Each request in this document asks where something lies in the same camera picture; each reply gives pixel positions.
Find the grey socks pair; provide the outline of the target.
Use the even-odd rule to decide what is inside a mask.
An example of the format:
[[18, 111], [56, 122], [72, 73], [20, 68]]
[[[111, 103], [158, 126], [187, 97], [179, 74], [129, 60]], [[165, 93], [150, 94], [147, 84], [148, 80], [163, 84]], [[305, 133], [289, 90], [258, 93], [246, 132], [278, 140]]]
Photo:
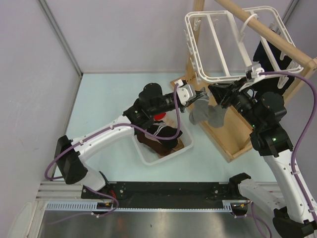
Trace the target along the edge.
[[226, 109], [220, 105], [209, 105], [209, 101], [210, 93], [206, 92], [205, 99], [194, 103], [194, 107], [189, 114], [189, 121], [194, 125], [207, 121], [211, 127], [220, 128], [224, 126]]

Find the white clip hanger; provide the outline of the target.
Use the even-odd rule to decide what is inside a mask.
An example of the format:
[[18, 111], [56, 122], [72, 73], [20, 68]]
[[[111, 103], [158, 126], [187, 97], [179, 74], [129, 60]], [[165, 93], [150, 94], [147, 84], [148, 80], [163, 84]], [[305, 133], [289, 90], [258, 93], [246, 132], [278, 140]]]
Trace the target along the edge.
[[262, 44], [273, 71], [300, 73], [304, 69], [293, 59], [286, 67], [279, 64], [279, 60], [288, 59], [290, 54], [280, 50], [274, 55], [273, 41], [249, 26], [251, 20], [262, 19], [270, 30], [289, 44], [294, 44], [275, 8], [257, 6], [244, 11], [247, 18], [241, 21], [228, 10], [193, 11], [185, 15], [186, 43], [199, 83], [228, 84], [244, 77], [248, 68], [264, 72], [264, 64], [253, 58], [258, 43]]

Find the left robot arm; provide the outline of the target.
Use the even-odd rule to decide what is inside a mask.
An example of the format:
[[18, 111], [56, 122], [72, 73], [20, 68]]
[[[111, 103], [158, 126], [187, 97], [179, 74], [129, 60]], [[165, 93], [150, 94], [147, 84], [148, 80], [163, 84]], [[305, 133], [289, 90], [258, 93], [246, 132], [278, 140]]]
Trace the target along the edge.
[[183, 80], [177, 81], [173, 92], [169, 94], [163, 94], [157, 83], [147, 84], [134, 104], [110, 124], [78, 138], [69, 139], [65, 135], [58, 139], [54, 163], [61, 172], [61, 178], [66, 184], [80, 183], [91, 188], [98, 198], [106, 197], [109, 185], [105, 176], [89, 167], [86, 162], [105, 147], [139, 132], [157, 141], [171, 142], [178, 139], [181, 135], [179, 127], [171, 134], [160, 136], [164, 126], [161, 124], [155, 132], [151, 132], [154, 117], [169, 111], [178, 114], [202, 97], [202, 91], [196, 91]]

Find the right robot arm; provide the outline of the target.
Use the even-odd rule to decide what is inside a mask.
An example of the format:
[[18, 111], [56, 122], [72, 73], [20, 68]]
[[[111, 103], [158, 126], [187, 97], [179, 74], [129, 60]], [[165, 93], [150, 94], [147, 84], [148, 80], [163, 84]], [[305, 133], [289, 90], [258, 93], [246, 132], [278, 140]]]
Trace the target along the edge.
[[229, 195], [242, 196], [253, 201], [272, 218], [275, 230], [282, 238], [305, 238], [317, 229], [317, 204], [300, 174], [295, 160], [293, 144], [280, 125], [286, 115], [283, 97], [275, 92], [264, 92], [251, 97], [233, 83], [226, 87], [209, 85], [216, 103], [222, 108], [233, 106], [253, 128], [252, 147], [270, 167], [283, 199], [263, 189], [246, 173], [231, 177]]

